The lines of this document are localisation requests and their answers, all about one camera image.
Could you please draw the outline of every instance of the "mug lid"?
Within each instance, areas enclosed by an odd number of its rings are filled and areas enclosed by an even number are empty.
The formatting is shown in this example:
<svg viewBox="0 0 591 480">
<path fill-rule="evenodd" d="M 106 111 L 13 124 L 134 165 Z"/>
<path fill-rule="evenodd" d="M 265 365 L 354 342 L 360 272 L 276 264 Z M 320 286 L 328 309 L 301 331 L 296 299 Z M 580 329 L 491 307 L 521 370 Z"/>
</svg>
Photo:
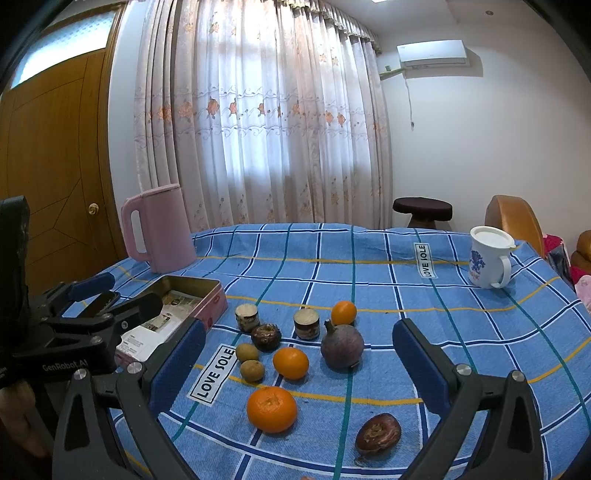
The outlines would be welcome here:
<svg viewBox="0 0 591 480">
<path fill-rule="evenodd" d="M 493 226 L 476 226 L 470 230 L 470 236 L 487 247 L 515 248 L 513 237 Z"/>
</svg>

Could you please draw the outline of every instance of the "pink tin box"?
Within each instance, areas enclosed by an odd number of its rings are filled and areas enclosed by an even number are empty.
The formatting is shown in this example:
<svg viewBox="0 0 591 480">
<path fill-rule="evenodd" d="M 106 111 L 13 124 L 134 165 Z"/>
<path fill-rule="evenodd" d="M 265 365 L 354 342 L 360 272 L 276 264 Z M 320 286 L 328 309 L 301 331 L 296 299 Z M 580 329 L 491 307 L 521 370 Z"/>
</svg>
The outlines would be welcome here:
<svg viewBox="0 0 591 480">
<path fill-rule="evenodd" d="M 186 318 L 201 320 L 208 332 L 228 308 L 226 294 L 218 280 L 166 275 L 141 294 L 152 292 L 163 300 L 162 313 L 121 336 L 115 354 L 119 365 L 145 362 Z"/>
</svg>

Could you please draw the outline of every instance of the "small jar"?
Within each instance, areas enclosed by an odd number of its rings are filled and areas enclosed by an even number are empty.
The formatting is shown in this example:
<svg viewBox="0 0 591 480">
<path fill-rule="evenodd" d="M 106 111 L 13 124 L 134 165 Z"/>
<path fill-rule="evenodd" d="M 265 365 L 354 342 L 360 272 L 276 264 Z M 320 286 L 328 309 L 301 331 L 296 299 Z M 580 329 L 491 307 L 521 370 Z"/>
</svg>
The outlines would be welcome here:
<svg viewBox="0 0 591 480">
<path fill-rule="evenodd" d="M 314 309 L 301 309 L 294 313 L 295 334 L 302 340 L 320 336 L 320 316 Z"/>
<path fill-rule="evenodd" d="M 261 324 L 258 316 L 258 308 L 253 303 L 243 303 L 236 307 L 236 322 L 238 328 L 244 333 L 251 333 L 255 327 Z"/>
</svg>

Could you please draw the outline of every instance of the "kettle handle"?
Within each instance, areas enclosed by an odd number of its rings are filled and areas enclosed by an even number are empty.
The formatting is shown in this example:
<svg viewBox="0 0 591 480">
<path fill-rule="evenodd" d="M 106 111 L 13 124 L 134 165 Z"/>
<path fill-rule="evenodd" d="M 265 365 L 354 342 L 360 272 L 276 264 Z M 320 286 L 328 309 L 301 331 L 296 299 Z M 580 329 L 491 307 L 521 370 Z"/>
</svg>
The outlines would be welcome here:
<svg viewBox="0 0 591 480">
<path fill-rule="evenodd" d="M 121 222 L 123 224 L 122 230 L 125 249 L 127 250 L 127 254 L 134 260 L 137 260 L 138 262 L 149 262 L 151 260 L 150 254 L 148 252 L 138 252 L 138 247 L 135 245 L 131 214 L 136 210 L 139 213 L 139 221 L 142 223 L 144 202 L 141 195 L 136 195 L 135 197 L 127 199 L 121 207 Z"/>
</svg>

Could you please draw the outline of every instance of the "chair backrest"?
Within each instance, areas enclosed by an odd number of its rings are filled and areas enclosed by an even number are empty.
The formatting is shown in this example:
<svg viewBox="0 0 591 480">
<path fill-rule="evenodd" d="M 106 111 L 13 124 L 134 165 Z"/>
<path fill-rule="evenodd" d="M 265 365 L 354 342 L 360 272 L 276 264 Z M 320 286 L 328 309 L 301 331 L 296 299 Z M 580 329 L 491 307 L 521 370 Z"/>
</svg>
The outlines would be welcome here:
<svg viewBox="0 0 591 480">
<path fill-rule="evenodd" d="M 545 258 L 544 239 L 538 219 L 523 198 L 495 195 L 486 208 L 485 225 L 500 228 L 515 240 L 525 240 Z"/>
</svg>

